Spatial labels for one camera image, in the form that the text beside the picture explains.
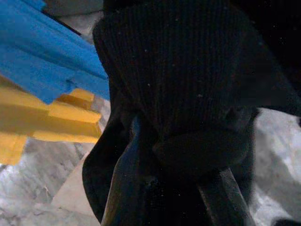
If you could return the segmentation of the blue t-shirt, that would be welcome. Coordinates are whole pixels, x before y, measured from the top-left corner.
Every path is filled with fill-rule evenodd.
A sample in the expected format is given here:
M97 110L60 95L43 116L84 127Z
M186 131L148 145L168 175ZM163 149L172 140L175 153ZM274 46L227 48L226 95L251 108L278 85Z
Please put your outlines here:
M46 104L74 89L110 98L93 45L42 13L43 0L0 0L0 73Z

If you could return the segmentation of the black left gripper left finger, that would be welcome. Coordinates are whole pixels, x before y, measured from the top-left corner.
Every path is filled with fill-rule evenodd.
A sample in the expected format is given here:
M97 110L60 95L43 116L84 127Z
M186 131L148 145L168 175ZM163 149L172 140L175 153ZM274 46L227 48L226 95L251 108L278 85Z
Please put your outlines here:
M163 188L153 139L147 121L135 116L130 143L114 167L101 226L162 226Z

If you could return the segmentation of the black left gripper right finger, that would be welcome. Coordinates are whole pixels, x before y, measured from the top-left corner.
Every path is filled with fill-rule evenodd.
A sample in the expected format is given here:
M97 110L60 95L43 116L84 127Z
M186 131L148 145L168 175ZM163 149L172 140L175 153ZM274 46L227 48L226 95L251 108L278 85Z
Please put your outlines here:
M230 168L203 175L198 190L213 226L256 226Z

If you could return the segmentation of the black knit garment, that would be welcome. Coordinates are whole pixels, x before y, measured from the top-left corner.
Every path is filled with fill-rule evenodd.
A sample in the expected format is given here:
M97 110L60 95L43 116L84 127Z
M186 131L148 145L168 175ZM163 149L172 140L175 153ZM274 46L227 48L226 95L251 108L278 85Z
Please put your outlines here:
M260 108L301 117L301 0L104 0L94 28L111 114L82 178L101 224L133 118L153 131L162 226L213 226L200 178L230 168L253 192Z

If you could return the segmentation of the yellow polo shirt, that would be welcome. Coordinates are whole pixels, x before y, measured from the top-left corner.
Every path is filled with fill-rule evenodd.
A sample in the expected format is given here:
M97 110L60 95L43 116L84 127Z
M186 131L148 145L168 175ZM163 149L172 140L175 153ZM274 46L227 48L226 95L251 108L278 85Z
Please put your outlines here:
M47 105L0 76L0 164L16 165L29 137L95 143L102 132L101 114L92 109L94 97L75 89Z

